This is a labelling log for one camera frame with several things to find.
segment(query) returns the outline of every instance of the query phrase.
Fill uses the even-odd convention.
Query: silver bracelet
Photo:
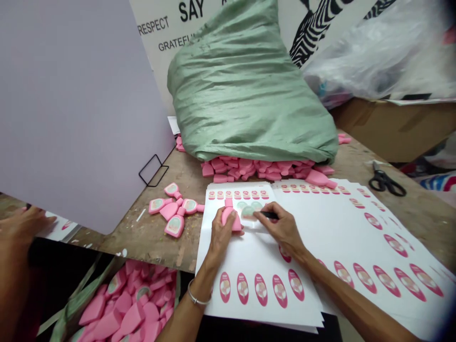
[[[210,302],[210,300],[211,300],[211,298],[210,298],[207,302],[202,302],[202,301],[199,301],[198,299],[196,299],[196,298],[191,294],[191,292],[190,292],[190,285],[191,285],[191,283],[193,283],[193,280],[195,280],[195,278],[193,278],[192,280],[190,280],[189,286],[187,287],[187,292],[189,293],[189,296],[190,296],[190,298],[191,298],[191,301],[193,302],[193,304],[198,303],[198,304],[200,304],[200,305],[208,305],[209,302]]]

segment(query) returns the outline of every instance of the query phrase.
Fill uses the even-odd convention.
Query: human hand
[[[279,243],[279,245],[291,256],[305,250],[304,244],[299,236],[295,218],[288,211],[283,209],[276,202],[266,204],[261,211],[277,214],[279,220],[269,220],[261,212],[255,211],[253,215],[266,227],[267,231]]]
[[[0,241],[4,247],[26,245],[29,246],[33,237],[49,227],[57,217],[47,218],[46,211],[30,207],[29,210],[21,208],[13,216],[0,221]]]
[[[225,207],[217,210],[214,220],[212,221],[212,234],[210,237],[209,251],[206,255],[206,261],[211,266],[218,268],[225,257],[228,243],[231,236],[242,236],[244,232],[232,231],[233,222],[238,214],[235,210],[227,218],[226,224],[222,225],[222,213]]]

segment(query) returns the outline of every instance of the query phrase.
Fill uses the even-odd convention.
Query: green sack
[[[334,161],[333,118],[292,63],[277,10],[277,0],[230,1],[171,61],[168,89],[196,158]]]

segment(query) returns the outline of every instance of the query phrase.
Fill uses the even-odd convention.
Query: worn tabletop
[[[348,179],[367,186],[373,177],[372,160],[384,162],[382,158],[352,140],[340,146],[333,178]],[[185,217],[185,230],[179,239],[163,232],[166,221],[160,215],[149,215],[149,201],[167,198],[163,189],[176,182],[183,198],[194,199],[204,204],[206,187],[212,178],[203,178],[200,162],[187,153],[174,150],[164,163],[169,166],[156,188],[146,188],[126,213],[112,234],[101,235],[88,228],[82,228],[70,242],[73,245],[89,247],[105,253],[121,255],[161,264],[187,272],[195,272],[200,227],[203,214]],[[445,266],[455,272],[456,265],[456,209],[452,208],[415,181],[391,165],[381,165],[386,173],[406,190],[406,197],[396,197],[389,192],[375,192],[405,227]],[[249,181],[264,181],[251,177]],[[21,203],[5,195],[0,197],[0,217]]]

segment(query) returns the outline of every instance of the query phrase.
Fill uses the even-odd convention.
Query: person's arm
[[[243,231],[231,231],[237,215],[235,211],[228,216],[226,225],[222,225],[221,217],[224,208],[222,207],[217,211],[215,219],[212,221],[212,235],[208,253],[190,285],[191,294],[201,302],[207,302],[210,299],[212,285],[225,257],[231,235],[240,236],[244,234]],[[195,341],[205,308],[204,305],[194,304],[189,294],[186,293],[158,336],[157,342]]]
[[[33,237],[56,220],[31,207],[0,221],[0,334],[6,342],[14,332],[29,293],[27,252]]]
[[[312,279],[323,286],[334,304],[366,342],[419,341],[374,303],[321,265],[305,248],[292,214],[276,202],[269,203],[262,210],[276,213],[279,220],[270,221],[259,212],[255,212],[254,216]]]

